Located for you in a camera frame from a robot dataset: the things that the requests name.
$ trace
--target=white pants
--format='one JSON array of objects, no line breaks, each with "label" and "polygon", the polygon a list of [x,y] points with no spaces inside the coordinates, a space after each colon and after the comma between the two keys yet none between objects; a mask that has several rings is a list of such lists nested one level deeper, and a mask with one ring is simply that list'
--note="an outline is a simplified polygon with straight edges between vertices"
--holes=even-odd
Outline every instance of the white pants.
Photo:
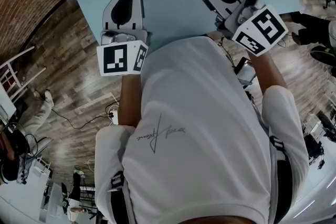
[{"label": "white pants", "polygon": [[[17,128],[22,132],[23,135],[32,134],[35,135],[37,130],[45,123],[51,109],[54,106],[54,102],[48,102],[46,100],[38,99],[35,100],[32,105],[22,114]],[[35,145],[34,138],[29,135],[27,136],[29,146]]]}]

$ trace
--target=black cable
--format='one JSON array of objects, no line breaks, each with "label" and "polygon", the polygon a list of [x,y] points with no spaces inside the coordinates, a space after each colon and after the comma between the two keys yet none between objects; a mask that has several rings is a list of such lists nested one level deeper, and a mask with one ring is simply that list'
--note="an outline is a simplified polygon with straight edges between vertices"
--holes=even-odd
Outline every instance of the black cable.
[{"label": "black cable", "polygon": [[220,39],[220,41],[219,41],[219,43],[218,43],[217,45],[219,45],[220,47],[222,47],[222,48],[225,50],[225,52],[227,53],[226,57],[229,59],[229,61],[230,61],[231,64],[232,64],[232,67],[235,69],[236,66],[235,66],[235,63],[233,62],[233,59],[232,59],[232,57],[231,57],[231,54],[229,54],[229,52],[228,52],[228,51],[224,48],[224,46],[223,46],[223,40],[224,40],[224,38],[225,38],[225,36],[222,35],[222,37],[221,37],[221,39]]},{"label": "black cable", "polygon": [[280,47],[282,47],[282,48],[286,48],[286,47],[287,47],[287,43],[286,43],[283,39],[281,39],[281,40],[285,43],[285,45],[282,46],[282,45],[280,45],[279,43],[277,43],[277,45],[280,46]]},{"label": "black cable", "polygon": [[111,104],[108,104],[106,107],[105,107],[105,113],[107,114],[107,115],[109,115],[109,112],[108,111],[106,111],[106,109],[109,107],[109,106],[113,106],[114,104],[116,104],[116,103],[118,103],[119,101],[115,101],[115,102],[113,102],[113,103],[111,103]]},{"label": "black cable", "polygon": [[37,143],[36,138],[32,134],[26,134],[25,139],[27,140],[27,143],[29,145],[29,142],[28,142],[28,139],[27,139],[27,136],[29,136],[29,135],[31,135],[34,138],[34,140],[35,140],[35,143],[36,143],[36,153],[33,154],[32,157],[27,158],[27,154],[28,154],[28,149],[27,149],[27,152],[25,154],[25,160],[23,162],[23,177],[22,177],[23,180],[26,179],[26,177],[25,177],[25,171],[26,171],[27,160],[35,158],[37,156],[37,154],[38,154],[38,143]]},{"label": "black cable", "polygon": [[52,111],[54,111],[54,112],[56,113],[56,115],[58,115],[59,117],[66,119],[66,120],[70,123],[71,127],[74,128],[74,129],[76,129],[76,130],[83,129],[84,126],[86,126],[87,124],[89,124],[90,122],[94,121],[94,120],[97,119],[97,118],[110,118],[110,117],[113,116],[113,113],[112,113],[111,115],[107,114],[108,116],[106,116],[106,117],[105,117],[105,116],[101,116],[101,115],[99,115],[99,116],[94,117],[91,121],[88,121],[87,123],[85,123],[82,127],[77,128],[77,127],[74,127],[74,126],[73,126],[73,124],[70,122],[70,120],[69,120],[68,118],[66,118],[66,117],[64,117],[64,116],[62,116],[62,115],[60,115],[60,114],[58,114],[58,113],[57,113],[55,110],[53,110],[53,109],[52,109]]}]

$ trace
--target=person sitting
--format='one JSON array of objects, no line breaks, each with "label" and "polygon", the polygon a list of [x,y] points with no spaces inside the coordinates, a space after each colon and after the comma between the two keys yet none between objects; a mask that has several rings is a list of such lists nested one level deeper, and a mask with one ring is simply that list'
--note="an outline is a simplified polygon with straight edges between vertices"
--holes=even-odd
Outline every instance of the person sitting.
[{"label": "person sitting", "polygon": [[84,172],[81,170],[74,171],[74,181],[73,181],[73,189],[71,194],[69,195],[68,200],[68,209],[67,216],[72,224],[78,224],[76,219],[80,213],[85,213],[87,210],[85,208],[80,207],[80,182],[81,178],[85,177]]},{"label": "person sitting", "polygon": [[24,182],[34,160],[34,158],[27,159],[25,154],[36,155],[37,151],[40,152],[50,142],[50,139],[45,138],[37,141],[34,135],[49,117],[54,106],[53,98],[48,90],[45,91],[44,100],[37,91],[34,92],[34,96],[37,100],[33,102],[31,108],[36,112],[32,115],[30,109],[25,111],[10,137],[7,137],[4,130],[1,131],[0,185],[14,180],[18,180],[18,183]]}]

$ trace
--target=cable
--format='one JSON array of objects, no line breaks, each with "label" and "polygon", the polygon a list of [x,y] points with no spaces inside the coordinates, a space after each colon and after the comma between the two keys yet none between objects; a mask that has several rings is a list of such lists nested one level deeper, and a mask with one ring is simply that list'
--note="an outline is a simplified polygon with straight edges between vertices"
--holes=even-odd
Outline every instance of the cable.
[{"label": "cable", "polygon": [[236,66],[235,66],[235,63],[233,62],[233,59],[232,59],[232,57],[231,57],[231,54],[229,54],[229,52],[228,52],[228,51],[224,48],[224,46],[223,46],[223,40],[224,40],[224,38],[225,38],[225,36],[222,35],[222,37],[220,38],[220,41],[219,41],[219,43],[218,43],[217,45],[220,46],[220,47],[222,47],[222,48],[225,50],[225,52],[227,53],[226,57],[229,59],[229,61],[230,61],[231,64],[232,64],[232,67],[235,69]]},{"label": "cable", "polygon": [[280,47],[282,47],[282,48],[286,48],[286,47],[287,47],[287,43],[286,43],[283,39],[281,39],[281,40],[285,43],[285,45],[282,46],[282,45],[280,45],[279,43],[277,43],[277,45],[280,46]]},{"label": "cable", "polygon": [[99,115],[99,116],[94,117],[92,120],[88,121],[87,123],[85,123],[82,127],[74,127],[73,124],[70,122],[70,120],[69,120],[68,118],[66,118],[66,117],[64,117],[64,116],[62,116],[62,115],[60,115],[60,114],[58,114],[58,113],[57,113],[55,110],[53,110],[53,109],[52,109],[52,111],[54,111],[54,112],[56,113],[56,115],[58,115],[59,117],[66,119],[66,120],[70,123],[71,127],[74,128],[74,129],[76,129],[76,130],[83,129],[84,126],[86,126],[87,124],[89,124],[90,122],[94,121],[94,120],[97,119],[97,118],[110,118],[110,115],[109,115],[108,113],[106,113],[108,116],[102,116],[102,115]]},{"label": "cable", "polygon": [[22,176],[22,180],[23,180],[23,181],[27,179],[27,178],[25,177],[27,160],[32,159],[32,158],[36,158],[36,156],[37,156],[37,154],[38,154],[38,142],[37,142],[36,138],[35,138],[32,134],[26,134],[25,139],[27,140],[27,143],[28,143],[28,145],[29,145],[29,142],[28,142],[28,139],[27,139],[27,136],[29,136],[29,135],[31,135],[31,136],[34,138],[34,140],[35,140],[35,143],[36,143],[36,153],[33,154],[32,157],[27,158],[27,154],[28,154],[28,149],[27,149],[27,152],[26,152],[26,154],[25,154],[25,160],[24,160],[24,162],[23,162],[23,172],[22,172],[22,173],[23,173],[23,176]]},{"label": "cable", "polygon": [[90,161],[94,161],[94,159],[89,159],[88,162],[87,162],[87,165],[89,165],[89,170],[94,173],[94,171],[90,167]]},{"label": "cable", "polygon": [[118,105],[119,105],[119,101],[114,97],[114,95],[113,95],[113,93],[111,92],[111,94],[112,94],[112,96],[113,96],[113,98],[115,99],[115,101],[118,103]]},{"label": "cable", "polygon": [[105,107],[105,113],[107,114],[107,115],[109,115],[109,113],[106,111],[106,109],[109,107],[109,106],[113,106],[114,104],[116,104],[116,103],[119,103],[119,101],[115,101],[115,102],[113,102],[113,103],[111,103],[111,104],[108,104],[106,107]]}]

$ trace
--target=black strap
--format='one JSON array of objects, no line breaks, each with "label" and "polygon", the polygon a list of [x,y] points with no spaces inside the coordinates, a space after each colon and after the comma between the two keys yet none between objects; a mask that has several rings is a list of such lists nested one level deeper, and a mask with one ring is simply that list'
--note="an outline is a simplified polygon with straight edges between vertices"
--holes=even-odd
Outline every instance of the black strap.
[{"label": "black strap", "polygon": [[111,206],[112,212],[117,224],[129,224],[126,201],[124,193],[122,192],[122,186],[124,185],[124,174],[119,171],[113,176],[112,180],[112,192],[111,192]]},{"label": "black strap", "polygon": [[277,149],[279,155],[283,154],[285,156],[285,159],[277,160],[278,205],[274,224],[278,224],[288,213],[292,203],[293,174],[283,142],[278,140],[275,136],[271,136],[269,139],[272,145]]}]

